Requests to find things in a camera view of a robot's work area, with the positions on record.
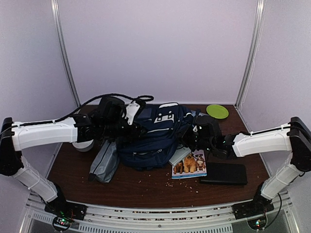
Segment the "navy blue backpack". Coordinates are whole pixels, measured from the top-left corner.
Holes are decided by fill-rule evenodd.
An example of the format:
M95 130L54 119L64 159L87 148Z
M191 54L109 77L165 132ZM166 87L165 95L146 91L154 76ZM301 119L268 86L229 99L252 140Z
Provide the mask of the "navy blue backpack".
M181 144L182 133L193 121L191 110L177 102L146 105L136 118L146 134L132 142L118 141L120 161L136 170L164 167Z

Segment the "grey pencil pouch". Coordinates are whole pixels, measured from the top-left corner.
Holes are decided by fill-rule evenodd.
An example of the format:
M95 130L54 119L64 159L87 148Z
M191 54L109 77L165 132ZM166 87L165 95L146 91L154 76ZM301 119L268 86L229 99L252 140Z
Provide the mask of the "grey pencil pouch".
M89 171L88 180L109 183L120 163L116 143L105 141L95 157Z

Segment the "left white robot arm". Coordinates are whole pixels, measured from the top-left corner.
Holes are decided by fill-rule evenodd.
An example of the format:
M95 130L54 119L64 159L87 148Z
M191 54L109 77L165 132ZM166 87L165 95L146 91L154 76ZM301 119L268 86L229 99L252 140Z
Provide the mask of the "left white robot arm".
M140 137L144 130L135 123L146 101L132 98L125 104L118 94L100 97L99 106L88 114L74 110L59 119L13 122L8 117L0 132L0 173L19 180L36 192L60 216L70 211L61 188L44 178L22 156L22 150L54 143L72 143L79 150L90 150L95 140L122 136Z

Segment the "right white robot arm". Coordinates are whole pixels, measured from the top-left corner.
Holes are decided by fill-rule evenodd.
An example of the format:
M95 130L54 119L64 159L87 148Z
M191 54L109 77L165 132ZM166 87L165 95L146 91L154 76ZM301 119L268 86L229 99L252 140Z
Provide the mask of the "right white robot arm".
M182 144L191 150L209 150L220 159L242 158L271 151L288 151L287 162L262 183L249 210L260 214L272 199L298 176L311 170L311 132L298 117L279 127L259 132L223 135L219 123L210 116L196 116L181 134Z

